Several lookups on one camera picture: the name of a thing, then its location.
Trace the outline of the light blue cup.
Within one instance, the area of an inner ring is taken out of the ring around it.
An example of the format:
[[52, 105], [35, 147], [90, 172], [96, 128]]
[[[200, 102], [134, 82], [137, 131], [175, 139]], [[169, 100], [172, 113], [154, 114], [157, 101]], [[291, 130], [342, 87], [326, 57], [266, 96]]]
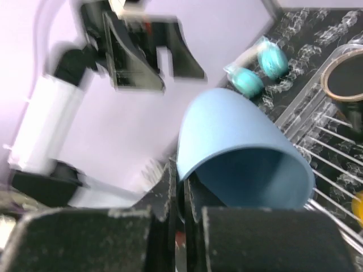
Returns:
[[231, 207], [300, 209], [313, 193], [307, 160], [250, 100], [224, 88], [199, 94], [180, 127], [179, 180], [195, 173]]

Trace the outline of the white wire dish rack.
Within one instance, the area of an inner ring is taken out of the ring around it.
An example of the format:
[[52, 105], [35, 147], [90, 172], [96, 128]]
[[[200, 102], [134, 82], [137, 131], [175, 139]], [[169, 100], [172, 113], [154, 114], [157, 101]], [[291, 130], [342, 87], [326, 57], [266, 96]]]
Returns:
[[338, 46], [275, 124], [313, 168], [316, 187], [305, 208], [333, 219], [348, 245], [362, 256], [360, 219], [351, 210], [357, 191], [362, 190], [362, 145], [355, 143], [350, 124], [320, 86], [321, 74], [332, 61], [359, 49], [362, 36]]

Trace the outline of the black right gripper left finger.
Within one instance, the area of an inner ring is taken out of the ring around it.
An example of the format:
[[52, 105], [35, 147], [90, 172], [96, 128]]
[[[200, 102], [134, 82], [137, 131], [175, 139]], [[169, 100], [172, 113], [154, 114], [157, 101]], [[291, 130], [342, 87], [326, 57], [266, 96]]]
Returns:
[[2, 271], [174, 271], [176, 164], [128, 209], [56, 208], [25, 214]]

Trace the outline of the red interior mug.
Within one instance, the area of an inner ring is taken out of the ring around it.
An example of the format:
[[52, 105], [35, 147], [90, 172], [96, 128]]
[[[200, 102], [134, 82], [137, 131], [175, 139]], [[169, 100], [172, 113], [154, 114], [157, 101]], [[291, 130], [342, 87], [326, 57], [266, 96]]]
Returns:
[[323, 72], [320, 84], [354, 131], [362, 131], [362, 49], [344, 53]]

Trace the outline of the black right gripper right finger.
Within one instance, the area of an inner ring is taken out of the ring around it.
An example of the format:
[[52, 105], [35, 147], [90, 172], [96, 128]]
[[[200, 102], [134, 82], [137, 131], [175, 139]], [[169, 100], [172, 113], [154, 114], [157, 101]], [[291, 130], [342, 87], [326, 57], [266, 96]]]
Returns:
[[227, 208], [203, 184], [184, 183], [188, 271], [355, 271], [328, 215]]

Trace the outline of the yellow patterned plate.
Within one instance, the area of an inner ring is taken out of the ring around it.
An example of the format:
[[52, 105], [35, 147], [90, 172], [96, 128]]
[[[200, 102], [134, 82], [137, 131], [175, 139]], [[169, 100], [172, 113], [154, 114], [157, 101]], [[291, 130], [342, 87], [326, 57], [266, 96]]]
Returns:
[[360, 191], [356, 194], [354, 199], [352, 199], [352, 203], [351, 203], [352, 212], [356, 216], [357, 222], [360, 224], [361, 227], [362, 227], [362, 217], [363, 217], [363, 213], [362, 213], [363, 200], [362, 200], [362, 198], [363, 198], [362, 191]]

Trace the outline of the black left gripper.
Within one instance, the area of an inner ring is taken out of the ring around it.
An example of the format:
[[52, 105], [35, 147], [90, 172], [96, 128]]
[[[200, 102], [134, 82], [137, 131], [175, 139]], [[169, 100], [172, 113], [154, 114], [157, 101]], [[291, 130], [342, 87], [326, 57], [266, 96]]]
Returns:
[[174, 78], [202, 79], [206, 75], [187, 47], [175, 17], [127, 15], [118, 18], [108, 1], [81, 3], [85, 33], [96, 41], [114, 88], [164, 91], [157, 48], [171, 54]]

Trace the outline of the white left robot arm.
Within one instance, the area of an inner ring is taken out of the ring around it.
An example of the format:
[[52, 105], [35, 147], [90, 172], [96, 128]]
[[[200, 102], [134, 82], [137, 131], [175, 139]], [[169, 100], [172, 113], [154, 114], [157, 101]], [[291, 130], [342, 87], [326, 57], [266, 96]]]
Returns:
[[86, 187], [78, 171], [56, 156], [85, 94], [82, 82], [87, 71], [104, 68], [115, 89], [164, 91], [157, 55], [163, 47], [171, 53], [173, 77], [205, 78], [178, 19], [145, 15], [140, 8], [140, 1], [80, 4], [86, 42], [66, 47], [55, 67], [37, 78], [7, 158], [4, 196], [23, 193], [48, 207], [62, 207]]

